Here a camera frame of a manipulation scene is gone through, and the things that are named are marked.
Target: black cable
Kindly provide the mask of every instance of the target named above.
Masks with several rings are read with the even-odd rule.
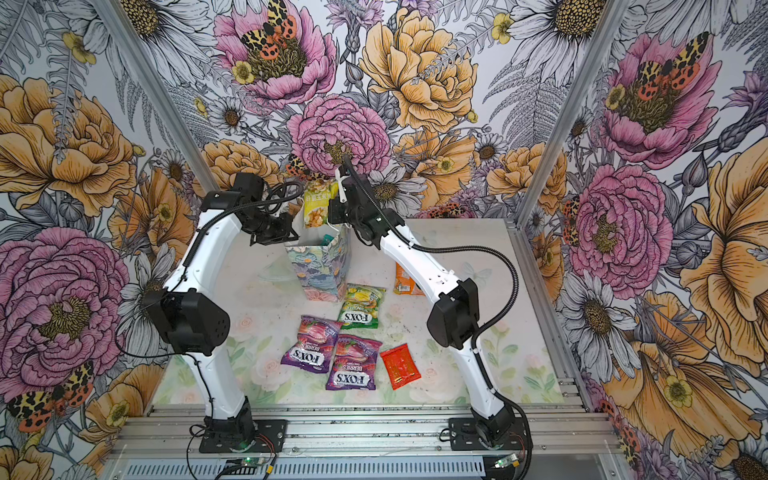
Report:
[[[203,225],[197,230],[197,235],[195,236],[194,242],[192,242],[192,244],[189,247],[189,250],[187,250],[187,256],[184,258],[184,261],[181,264],[184,265],[185,267],[189,267],[192,264],[192,259],[194,259],[195,253],[197,253],[197,250],[200,248],[200,244],[203,243],[203,239],[205,238],[206,233],[208,233],[208,230],[210,230],[216,223],[221,221],[223,218],[228,217],[231,214],[236,214],[237,212],[247,210],[249,208],[265,207],[266,205],[274,205],[274,204],[284,204],[289,200],[298,198],[299,196],[301,196],[301,194],[304,193],[304,186],[298,182],[286,182],[283,185],[295,186],[296,193],[288,195],[286,197],[277,198],[275,200],[259,200],[257,202],[248,202],[247,204],[235,205],[234,207],[227,208],[225,211],[216,215],[214,218],[208,220],[205,223],[205,225]]]
[[[485,365],[483,364],[482,357],[480,357],[480,354],[477,348],[477,341],[480,335],[483,334],[483,332],[485,332],[487,329],[494,326],[507,313],[509,313],[509,310],[511,310],[512,306],[515,305],[515,301],[518,298],[518,291],[520,288],[519,280],[518,280],[518,272],[517,272],[517,269],[515,269],[515,265],[503,253],[489,247],[484,247],[482,245],[467,245],[463,247],[442,247],[442,248],[423,247],[416,243],[412,245],[411,241],[406,239],[406,237],[402,233],[400,233],[399,230],[397,230],[397,228],[395,228],[389,222],[389,218],[387,218],[387,216],[384,214],[384,211],[379,205],[379,202],[376,201],[373,195],[371,195],[371,193],[368,192],[368,190],[364,187],[364,185],[362,184],[362,180],[360,179],[360,176],[357,174],[354,166],[352,165],[352,161],[349,155],[346,155],[344,157],[344,164],[346,165],[346,169],[349,171],[349,175],[352,177],[355,184],[357,184],[357,187],[363,192],[363,194],[365,194],[368,200],[373,204],[373,206],[379,212],[379,215],[381,216],[382,220],[384,220],[384,222],[386,223],[387,227],[389,227],[389,229],[395,234],[395,236],[398,239],[400,239],[400,241],[402,241],[406,245],[409,245],[409,248],[412,248],[414,250],[417,250],[419,252],[424,252],[424,253],[459,253],[459,252],[467,252],[467,251],[488,253],[500,259],[504,263],[504,265],[506,265],[507,268],[509,269],[509,273],[512,276],[512,292],[509,295],[509,299],[507,300],[507,303],[504,305],[504,307],[499,313],[494,315],[488,322],[483,323],[483,325],[479,327],[472,334],[472,341],[470,345],[472,346],[473,353],[475,354],[475,359],[477,360],[478,366],[480,368],[480,373],[482,374],[483,380],[485,380],[485,384],[488,387],[488,389],[493,393],[493,395],[497,399],[501,400],[506,406],[510,406],[515,411],[517,411],[520,414],[520,417],[523,421],[523,426],[525,428],[525,437],[528,440],[528,448],[527,448],[528,454],[525,456],[525,463],[523,464],[523,469],[521,471],[521,474],[517,477],[517,480],[522,480],[525,477],[525,475],[528,473],[528,469],[531,466],[531,457],[533,456],[532,455],[533,440],[531,439],[531,427],[528,424],[528,417],[525,415],[525,412],[523,411],[520,405],[511,401],[507,397],[503,396],[493,385],[493,382],[491,381],[491,378],[488,375],[488,372],[485,370]]]

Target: pink peony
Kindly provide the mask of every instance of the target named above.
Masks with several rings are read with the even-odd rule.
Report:
[[[352,155],[361,174],[384,170],[389,164],[389,136],[379,114],[348,98],[333,94],[317,97],[288,120],[293,154],[312,171],[333,176]]]
[[[605,109],[595,119],[591,129],[592,141],[630,162],[643,162],[658,170],[675,161],[701,138],[716,108],[707,108],[714,92],[721,62],[710,65],[713,36],[708,35],[707,46],[698,60],[700,70],[683,84],[680,90],[661,88],[650,100],[640,99],[638,91],[642,81],[638,68],[643,62],[655,61],[664,65],[675,59],[686,48],[672,41],[659,44],[643,34],[619,62],[619,70],[608,79],[611,88],[605,100]]]
[[[286,0],[288,14],[296,19],[296,38],[280,49],[277,59],[264,60],[249,55],[240,40],[243,34],[263,30],[267,8],[255,13],[250,7],[245,15],[233,11],[231,17],[218,15],[214,20],[216,48],[221,66],[233,70],[233,84],[242,85],[248,96],[263,108],[280,109],[300,104],[333,88],[336,80],[336,44],[329,33],[323,37],[305,8],[301,13]]]
[[[670,255],[672,225],[659,180],[639,165],[603,165],[579,197],[571,262],[611,285],[616,297],[643,293]]]
[[[0,246],[0,393],[51,391],[91,360],[112,367],[120,290],[117,252],[81,230],[48,228]]]

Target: floral tablecloth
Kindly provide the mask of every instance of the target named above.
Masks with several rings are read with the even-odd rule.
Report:
[[[503,220],[409,220],[419,240],[431,247],[481,244],[515,260]],[[429,335],[426,320],[432,309],[424,296],[395,295],[395,261],[374,247],[351,239],[352,265],[348,281],[383,286],[388,293],[378,329],[352,333],[383,343],[382,351],[408,343],[422,378],[395,391],[381,360],[376,390],[325,390],[327,374],[280,365],[296,342],[302,314],[335,319],[340,303],[306,299],[282,245],[248,247],[248,237],[235,239],[216,285],[216,301],[232,322],[227,347],[237,381],[254,404],[446,404],[468,403],[467,389],[447,349]],[[480,289],[481,319],[506,303],[511,280],[494,257],[483,253],[438,255],[446,268],[471,277]],[[513,310],[482,339],[490,369],[501,391],[516,402],[562,402],[533,306],[521,279]],[[155,394],[156,404],[202,403],[200,390],[187,366],[172,358]]]

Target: metal base plate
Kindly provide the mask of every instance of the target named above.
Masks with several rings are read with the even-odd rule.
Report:
[[[448,419],[448,428],[451,432],[451,450],[454,452],[466,452],[468,450],[522,450],[520,439],[522,439],[522,421],[512,424],[506,435],[507,440],[503,445],[496,449],[489,449],[480,441],[477,436],[475,419],[452,418]]]
[[[285,439],[286,425],[285,420],[253,420],[256,427],[256,434],[267,437],[274,445],[275,453],[283,451],[283,440]],[[239,441],[231,441],[206,434],[200,440],[200,453],[269,453],[268,444],[256,437],[254,443],[243,449]]]

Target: yellow flower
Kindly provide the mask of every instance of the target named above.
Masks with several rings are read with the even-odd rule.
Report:
[[[232,75],[235,76],[237,83],[247,85],[252,84],[256,77],[253,76],[253,67],[247,61],[236,61],[232,67]]]
[[[112,246],[157,255],[163,243],[168,243],[176,249],[176,260],[181,260],[192,240],[194,223],[189,218],[189,204],[175,190],[162,170],[153,168],[151,179],[141,185],[138,194],[120,196],[107,221]]]
[[[549,298],[554,302],[560,296],[560,289],[563,287],[564,261],[560,237],[551,233],[545,237],[542,233],[534,238],[533,256],[536,259],[538,271],[544,277]]]
[[[694,404],[694,391],[687,381],[670,375],[667,377],[667,386],[664,387],[664,398],[679,409],[690,408]]]
[[[422,209],[449,201],[462,184],[472,179],[472,165],[480,166],[480,156],[475,151],[475,138],[446,135],[441,140],[431,131],[419,131],[400,137],[392,147],[396,157],[416,165],[412,177],[423,177],[426,190],[420,192]]]
[[[768,138],[710,171],[709,210],[694,203],[699,222],[714,232],[712,248],[680,285],[707,318],[707,338],[724,362],[760,374],[768,359]]]
[[[208,107],[205,106],[205,102],[202,98],[195,97],[194,106],[201,115],[203,115],[205,118],[208,118]]]
[[[31,447],[20,457],[14,446],[0,447],[0,478],[8,480],[50,480],[53,454]]]
[[[65,31],[61,35],[61,40],[64,41],[64,45],[72,50],[72,56],[80,63],[89,63],[91,65],[96,64],[96,56],[90,53],[83,46],[83,38],[80,35],[75,35],[71,31]]]
[[[163,367],[158,365],[124,370],[112,380],[109,390],[85,410],[85,416],[94,424],[78,436],[86,442],[99,443],[117,434],[129,417],[144,414],[162,376]]]
[[[0,75],[0,192],[24,194],[15,206],[26,208],[46,189],[64,191],[96,217],[116,195],[136,187],[134,148],[96,98],[76,91],[73,129],[56,152],[51,99],[60,93],[41,78],[21,86]]]
[[[376,81],[371,90],[395,95],[401,127],[445,133],[472,109],[477,64],[468,55],[439,73],[425,73],[451,46],[453,34],[435,30],[432,20],[418,10],[408,13],[401,8],[394,33],[381,22],[369,30],[360,67]]]
[[[616,110],[619,108],[621,101],[624,100],[624,96],[627,94],[627,90],[622,84],[618,84],[608,92],[608,96],[605,98],[605,106],[609,110]]]
[[[235,174],[240,172],[256,174],[262,177],[270,187],[275,187],[284,180],[283,174],[280,173],[280,165],[276,161],[262,155],[245,142],[238,144],[224,139],[206,144],[203,147],[203,157],[221,190],[232,188],[235,184]],[[192,183],[192,188],[199,197],[205,197],[205,192],[197,178]]]
[[[498,40],[498,43],[502,45],[507,43],[511,38],[507,30],[509,30],[509,27],[511,27],[513,23],[515,23],[515,21],[512,20],[511,14],[496,14],[496,16],[493,18],[493,30],[491,30],[491,36],[495,40]]]
[[[705,325],[673,293],[647,291],[638,310],[640,329],[625,332],[642,367],[633,379],[619,370],[619,379],[605,383],[622,416],[662,442],[669,432],[672,451],[690,456],[722,435],[725,449],[715,460],[724,467],[739,455],[738,440],[760,435],[752,410],[725,389],[733,389],[723,367],[708,362],[713,344]],[[670,320],[685,322],[681,331]],[[745,392],[749,386],[736,379]]]
[[[514,195],[517,192],[525,192],[538,168],[544,148],[545,144],[542,142],[531,148],[521,147],[517,151],[502,155],[499,161],[501,161],[503,168],[491,170],[486,177],[488,192],[491,195]],[[565,153],[561,151],[538,199],[538,204],[548,215],[554,215],[554,212],[560,207],[563,197],[565,197],[565,168],[567,163]]]

